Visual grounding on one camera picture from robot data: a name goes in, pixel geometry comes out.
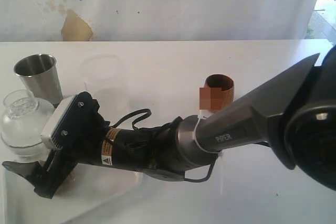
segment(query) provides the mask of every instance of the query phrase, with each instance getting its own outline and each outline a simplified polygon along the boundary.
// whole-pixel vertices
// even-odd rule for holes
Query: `white wall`
[[[0,41],[62,40],[67,9],[92,40],[302,38],[315,1],[0,0]]]

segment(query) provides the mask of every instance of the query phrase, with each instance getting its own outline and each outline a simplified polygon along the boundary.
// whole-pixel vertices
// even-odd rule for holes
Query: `clear glass bowl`
[[[1,139],[18,156],[28,157],[46,150],[40,134],[54,112],[54,106],[35,98],[29,90],[17,90],[4,99],[6,110],[2,114]]]

